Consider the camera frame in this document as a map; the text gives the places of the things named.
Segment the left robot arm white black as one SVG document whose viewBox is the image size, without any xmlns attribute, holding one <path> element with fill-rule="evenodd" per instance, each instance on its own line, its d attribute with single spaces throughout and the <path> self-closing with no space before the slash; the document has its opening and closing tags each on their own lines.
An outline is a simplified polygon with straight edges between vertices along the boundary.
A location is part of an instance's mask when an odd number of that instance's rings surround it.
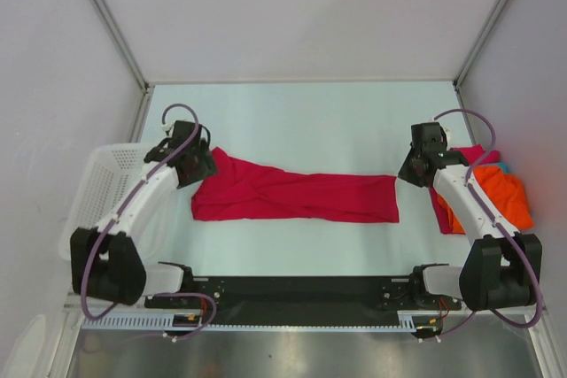
<svg viewBox="0 0 567 378">
<path fill-rule="evenodd" d="M 162 141 L 143 150 L 140 174 L 118 204 L 70 235 L 76 294 L 117 305 L 161 294 L 179 307 L 194 300 L 196 286 L 184 278 L 188 268 L 160 257 L 174 193 L 217 172 L 210 142 L 207 127 L 178 120 Z"/>
</svg>

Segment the white perforated plastic basket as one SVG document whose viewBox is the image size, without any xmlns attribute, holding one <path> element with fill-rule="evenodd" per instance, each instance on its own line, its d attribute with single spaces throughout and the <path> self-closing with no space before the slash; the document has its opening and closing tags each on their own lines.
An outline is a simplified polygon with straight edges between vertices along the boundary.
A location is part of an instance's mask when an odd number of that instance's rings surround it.
<svg viewBox="0 0 567 378">
<path fill-rule="evenodd" d="M 150 143 L 118 143 L 101 146 L 91 153 L 58 243 L 63 260 L 71 259 L 70 238 L 75 229 L 93 228 L 140 181 L 144 157 L 151 148 Z M 134 237 L 145 264 L 165 257 L 168 226 L 174 218 L 175 195 L 171 193 L 159 199 L 143 233 Z"/>
</svg>

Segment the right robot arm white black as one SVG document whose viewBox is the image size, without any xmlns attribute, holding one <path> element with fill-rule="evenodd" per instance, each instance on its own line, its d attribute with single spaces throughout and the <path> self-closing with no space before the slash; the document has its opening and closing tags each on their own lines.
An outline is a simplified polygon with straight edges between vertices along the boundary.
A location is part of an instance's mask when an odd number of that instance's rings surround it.
<svg viewBox="0 0 567 378">
<path fill-rule="evenodd" d="M 474 312 L 523 306 L 541 312 L 539 238 L 521 233 L 495 207 L 466 158 L 448 149 L 438 122 L 415 124 L 411 138 L 399 178 L 443 197 L 462 225 L 470 252 L 463 266 L 426 266 L 423 278 L 408 286 L 410 301 L 429 308 L 443 295 L 462 300 Z"/>
</svg>

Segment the crimson red t shirt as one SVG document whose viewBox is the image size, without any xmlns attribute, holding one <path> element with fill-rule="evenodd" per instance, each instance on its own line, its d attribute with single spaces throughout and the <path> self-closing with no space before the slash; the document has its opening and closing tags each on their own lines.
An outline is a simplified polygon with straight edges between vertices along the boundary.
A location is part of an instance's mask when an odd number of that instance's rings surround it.
<svg viewBox="0 0 567 378">
<path fill-rule="evenodd" d="M 213 149 L 213 158 L 218 173 L 193 195 L 194 220 L 400 221 L 391 175 L 299 174 L 234 158 L 220 148 Z"/>
</svg>

